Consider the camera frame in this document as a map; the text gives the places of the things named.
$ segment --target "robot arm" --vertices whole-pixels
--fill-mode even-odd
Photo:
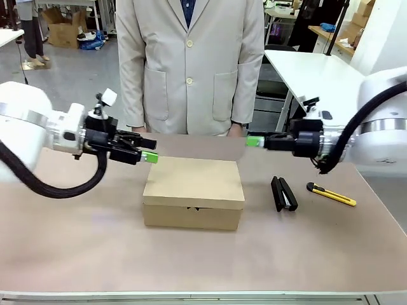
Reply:
[[[20,83],[0,85],[0,181],[21,180],[34,192],[50,198],[71,198],[95,187],[103,178],[109,159],[135,165],[156,163],[158,156],[138,147],[155,149],[156,141],[138,133],[118,130],[118,120],[104,112],[117,94],[111,90],[97,95],[95,109],[72,104],[67,113],[53,111],[45,93]],[[32,171],[43,147],[72,154],[94,154],[98,159],[95,175],[85,184],[59,189],[41,182]]]
[[[346,126],[331,126],[316,103],[305,119],[292,122],[289,133],[252,134],[247,145],[310,158],[321,174],[348,152],[357,164],[395,165],[407,160],[406,92],[407,67],[378,72],[361,85],[359,110]]]

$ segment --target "yellow utility knife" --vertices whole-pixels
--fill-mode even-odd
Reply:
[[[307,189],[310,192],[322,195],[322,196],[330,198],[330,199],[334,199],[334,200],[342,202],[346,205],[350,205],[352,207],[356,206],[355,200],[347,198],[347,197],[339,195],[339,194],[336,194],[334,192],[328,191],[327,189],[324,189],[323,187],[318,186],[317,184],[315,184],[313,182],[310,182],[307,184]]]

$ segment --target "person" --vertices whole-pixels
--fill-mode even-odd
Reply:
[[[262,0],[120,0],[121,97],[134,132],[241,137],[264,55]]]
[[[37,59],[37,55],[44,61],[49,57],[44,55],[43,40],[39,29],[38,12],[35,1],[16,0],[18,15],[21,20],[21,28],[24,30],[24,48],[33,65],[42,66],[44,63]]]

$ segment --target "stapler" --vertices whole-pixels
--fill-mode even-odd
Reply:
[[[293,212],[298,208],[297,200],[284,178],[277,178],[274,176],[272,180],[272,191],[275,207],[278,212],[281,212],[283,208],[290,212]]]

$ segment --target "gray floor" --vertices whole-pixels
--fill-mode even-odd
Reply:
[[[43,89],[56,110],[66,111],[71,103],[77,102],[91,108],[95,105],[95,94],[110,88],[120,92],[118,54],[115,41],[108,42],[101,51],[81,51],[54,48],[45,45],[45,53],[52,59],[52,68],[43,71],[27,71],[30,85]],[[262,68],[261,79],[279,80],[271,65]],[[24,78],[20,68],[20,57],[15,43],[0,48],[0,83],[18,81]],[[256,101],[256,108],[280,111],[282,103]],[[122,118],[123,112],[118,102],[109,114]],[[251,130],[274,130],[278,114],[255,112]],[[400,226],[407,231],[407,178],[365,177],[372,189],[386,204]],[[407,304],[407,295],[381,296],[382,304]]]

